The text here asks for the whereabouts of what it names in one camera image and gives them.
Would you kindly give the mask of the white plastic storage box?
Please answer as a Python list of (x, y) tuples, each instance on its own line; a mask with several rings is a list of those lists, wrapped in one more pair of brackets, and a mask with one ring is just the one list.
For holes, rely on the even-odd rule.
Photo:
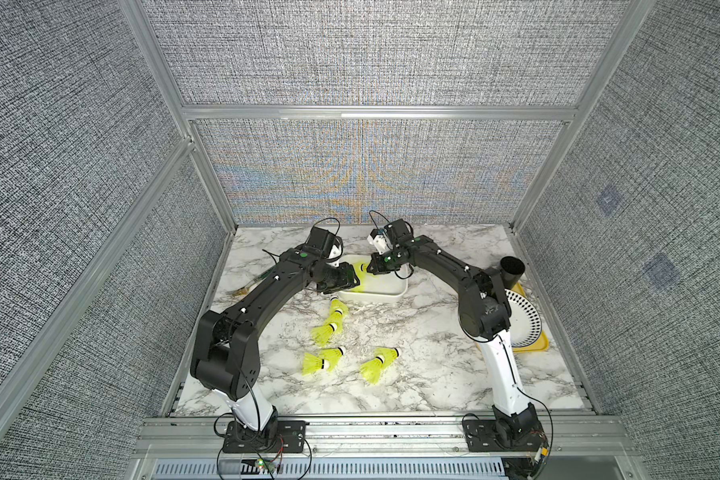
[[(342, 257), (344, 262), (353, 266), (353, 263), (367, 261), (369, 255), (350, 254)], [(361, 303), (396, 303), (408, 290), (408, 280), (399, 278), (394, 273), (373, 275), (368, 273), (368, 286), (364, 293), (354, 293), (352, 290), (343, 290), (338, 297), (344, 301), (357, 301)]]

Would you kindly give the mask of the yellow shuttlecock three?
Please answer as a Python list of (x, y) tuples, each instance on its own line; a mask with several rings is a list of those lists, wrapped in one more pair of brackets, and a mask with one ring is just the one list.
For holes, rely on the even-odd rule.
[(334, 297), (330, 302), (330, 314), (333, 316), (344, 317), (349, 312), (349, 309), (345, 303), (339, 298)]

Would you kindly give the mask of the yellow shuttlecock six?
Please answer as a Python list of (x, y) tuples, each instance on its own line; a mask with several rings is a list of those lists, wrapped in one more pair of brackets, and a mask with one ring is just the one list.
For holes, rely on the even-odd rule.
[(374, 356), (386, 367), (399, 358), (400, 351), (398, 348), (379, 347), (374, 350)]

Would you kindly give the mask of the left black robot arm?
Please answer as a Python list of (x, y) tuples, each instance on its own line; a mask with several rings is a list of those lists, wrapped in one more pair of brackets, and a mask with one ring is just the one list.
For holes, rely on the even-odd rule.
[(247, 296), (222, 312), (206, 311), (195, 336), (190, 375), (223, 395), (236, 419), (251, 431), (268, 428), (275, 408), (256, 386), (259, 337), (296, 294), (313, 283), (324, 294), (360, 285), (348, 262), (331, 263), (302, 248), (288, 249)]

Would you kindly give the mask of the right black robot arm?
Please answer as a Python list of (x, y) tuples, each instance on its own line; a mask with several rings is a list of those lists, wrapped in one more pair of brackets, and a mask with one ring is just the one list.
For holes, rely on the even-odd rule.
[(522, 392), (510, 345), (511, 307), (499, 271), (463, 262), (424, 235), (393, 240), (374, 229), (368, 242), (376, 248), (368, 273), (382, 275), (409, 265), (430, 272), (456, 292), (460, 328), (479, 344), (492, 378), (496, 441), (503, 448), (521, 446), (539, 420), (532, 400)]

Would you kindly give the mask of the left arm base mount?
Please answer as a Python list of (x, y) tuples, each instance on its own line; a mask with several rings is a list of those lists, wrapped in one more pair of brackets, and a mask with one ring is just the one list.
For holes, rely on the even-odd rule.
[(231, 421), (225, 432), (223, 453), (302, 453), (305, 421), (271, 420), (261, 432)]

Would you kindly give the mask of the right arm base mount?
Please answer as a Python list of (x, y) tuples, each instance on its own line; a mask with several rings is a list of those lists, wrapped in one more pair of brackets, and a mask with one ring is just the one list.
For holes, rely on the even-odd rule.
[(540, 422), (513, 430), (495, 419), (482, 419), (467, 414), (461, 421), (470, 452), (520, 452), (546, 454), (548, 438)]

